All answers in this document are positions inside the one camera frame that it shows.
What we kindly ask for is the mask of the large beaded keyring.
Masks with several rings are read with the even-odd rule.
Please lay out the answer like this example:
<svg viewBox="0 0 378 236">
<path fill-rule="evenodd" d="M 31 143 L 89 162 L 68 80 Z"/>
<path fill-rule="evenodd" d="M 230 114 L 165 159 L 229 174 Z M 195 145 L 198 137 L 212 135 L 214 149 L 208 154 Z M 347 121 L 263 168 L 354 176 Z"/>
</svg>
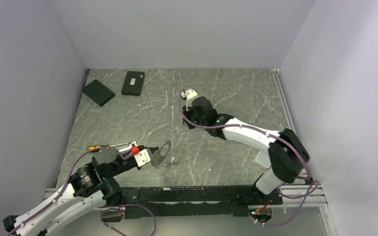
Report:
<svg viewBox="0 0 378 236">
<path fill-rule="evenodd" d="M 155 168 L 159 168 L 162 162 L 167 158 L 171 147 L 172 147 L 171 140 L 167 140 L 153 154 L 153 157 L 151 158 L 151 165 Z"/>
</svg>

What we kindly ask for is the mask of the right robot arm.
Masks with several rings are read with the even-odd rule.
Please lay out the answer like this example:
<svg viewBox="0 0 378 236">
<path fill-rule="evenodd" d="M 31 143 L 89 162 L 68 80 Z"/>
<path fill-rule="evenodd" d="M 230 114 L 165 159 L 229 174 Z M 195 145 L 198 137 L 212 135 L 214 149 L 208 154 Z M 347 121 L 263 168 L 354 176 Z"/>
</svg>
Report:
<svg viewBox="0 0 378 236">
<path fill-rule="evenodd" d="M 303 170 L 310 173 L 309 154 L 293 130 L 262 129 L 234 116 L 219 114 L 204 96 L 182 94 L 178 96 L 178 102 L 181 101 L 185 105 L 180 107 L 180 112 L 189 129 L 204 129 L 213 137 L 240 142 L 267 157 L 264 162 L 267 170 L 252 186 L 252 199 L 257 204 L 269 200 L 281 185 L 293 183 Z"/>
</svg>

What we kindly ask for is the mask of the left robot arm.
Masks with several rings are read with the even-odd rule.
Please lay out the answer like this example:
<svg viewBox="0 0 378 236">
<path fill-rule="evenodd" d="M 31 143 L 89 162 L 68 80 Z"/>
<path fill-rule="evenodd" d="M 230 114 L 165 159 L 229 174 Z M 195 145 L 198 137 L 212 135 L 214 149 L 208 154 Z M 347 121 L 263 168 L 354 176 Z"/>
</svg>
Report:
<svg viewBox="0 0 378 236">
<path fill-rule="evenodd" d="M 70 169 L 64 184 L 54 194 L 22 215 L 10 215 L 3 225 L 10 236 L 48 236 L 96 208 L 123 212 L 138 207 L 137 197 L 121 189 L 115 176 L 150 164 L 159 165 L 171 144 L 147 147 L 137 142 L 89 147 L 89 163 Z"/>
</svg>

